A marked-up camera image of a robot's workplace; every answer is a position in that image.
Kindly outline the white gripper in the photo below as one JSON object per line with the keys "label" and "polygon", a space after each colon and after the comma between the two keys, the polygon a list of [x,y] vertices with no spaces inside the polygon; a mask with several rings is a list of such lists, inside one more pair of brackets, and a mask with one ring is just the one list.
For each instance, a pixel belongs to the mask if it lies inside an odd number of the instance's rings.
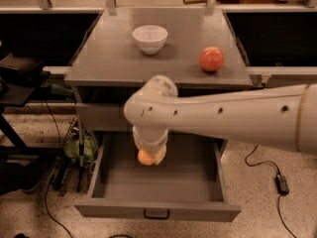
{"label": "white gripper", "polygon": [[133,127],[133,138],[139,150],[154,154],[154,164],[158,166],[165,157],[168,131],[166,129]]}

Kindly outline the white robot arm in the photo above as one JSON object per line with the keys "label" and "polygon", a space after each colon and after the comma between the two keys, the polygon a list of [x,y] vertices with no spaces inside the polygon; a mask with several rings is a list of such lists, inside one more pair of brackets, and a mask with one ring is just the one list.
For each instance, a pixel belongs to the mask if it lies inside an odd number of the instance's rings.
{"label": "white robot arm", "polygon": [[317,85],[180,97],[173,81],[151,78],[125,103],[141,164],[159,165],[170,131],[317,154]]}

